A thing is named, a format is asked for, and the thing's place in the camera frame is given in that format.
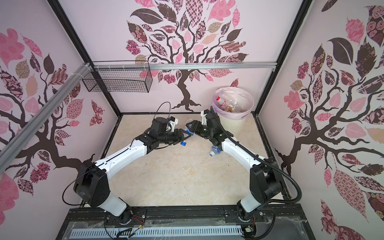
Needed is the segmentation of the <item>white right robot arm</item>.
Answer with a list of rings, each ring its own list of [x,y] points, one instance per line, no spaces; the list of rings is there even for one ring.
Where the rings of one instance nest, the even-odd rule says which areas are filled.
[[[238,215],[246,220],[283,191],[283,176],[273,169],[271,159],[265,159],[241,145],[231,132],[224,129],[216,114],[208,113],[203,119],[204,122],[193,120],[187,123],[187,129],[235,158],[250,175],[249,193],[237,203]]]

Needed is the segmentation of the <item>tall clear bottle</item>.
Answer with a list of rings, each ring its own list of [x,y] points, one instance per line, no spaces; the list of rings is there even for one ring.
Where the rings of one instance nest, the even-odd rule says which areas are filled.
[[[243,113],[247,110],[247,98],[236,95],[233,97],[231,105],[236,107],[235,113]]]

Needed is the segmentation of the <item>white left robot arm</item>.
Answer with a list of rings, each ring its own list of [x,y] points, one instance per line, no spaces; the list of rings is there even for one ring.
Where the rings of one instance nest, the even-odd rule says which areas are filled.
[[[109,180],[133,161],[158,150],[159,145],[184,143],[193,136],[187,127],[177,129],[177,124],[174,117],[154,118],[152,125],[123,149],[94,163],[85,161],[74,182],[74,192],[92,208],[101,208],[115,217],[130,218],[131,208],[111,192]]]

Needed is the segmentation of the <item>white bottle red cap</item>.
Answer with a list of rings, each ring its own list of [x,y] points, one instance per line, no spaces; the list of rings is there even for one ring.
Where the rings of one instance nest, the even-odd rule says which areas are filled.
[[[216,98],[216,104],[222,109],[222,110],[225,110],[225,108],[228,106],[228,105],[231,105],[226,99],[218,96]]]

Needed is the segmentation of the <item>clear bottle blue label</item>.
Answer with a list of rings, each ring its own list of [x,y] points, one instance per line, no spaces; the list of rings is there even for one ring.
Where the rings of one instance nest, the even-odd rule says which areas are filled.
[[[219,155],[219,154],[221,153],[221,151],[222,151],[222,150],[221,150],[219,147],[217,147],[217,146],[212,146],[209,155],[210,155],[211,157],[213,157],[213,156],[215,156],[215,155]]]

